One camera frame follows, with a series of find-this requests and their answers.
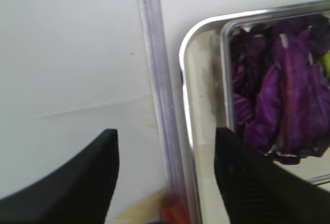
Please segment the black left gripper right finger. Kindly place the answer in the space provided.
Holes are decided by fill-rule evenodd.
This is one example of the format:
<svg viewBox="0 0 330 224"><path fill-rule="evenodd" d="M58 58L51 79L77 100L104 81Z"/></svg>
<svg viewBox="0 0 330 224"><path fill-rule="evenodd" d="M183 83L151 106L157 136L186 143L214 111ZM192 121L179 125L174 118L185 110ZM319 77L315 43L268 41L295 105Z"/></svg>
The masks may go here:
<svg viewBox="0 0 330 224"><path fill-rule="evenodd" d="M230 223L329 223L329 192L266 159L227 128L217 128L217 186Z"/></svg>

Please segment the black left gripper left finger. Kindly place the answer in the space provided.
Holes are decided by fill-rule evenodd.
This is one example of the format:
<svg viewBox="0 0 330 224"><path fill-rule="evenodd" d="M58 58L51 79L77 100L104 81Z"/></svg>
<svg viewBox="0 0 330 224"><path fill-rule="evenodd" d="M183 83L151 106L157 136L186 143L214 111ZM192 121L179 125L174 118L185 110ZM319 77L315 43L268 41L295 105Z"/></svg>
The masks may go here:
<svg viewBox="0 0 330 224"><path fill-rule="evenodd" d="M106 129L56 171L1 199L1 223L104 223L118 174L118 132Z"/></svg>

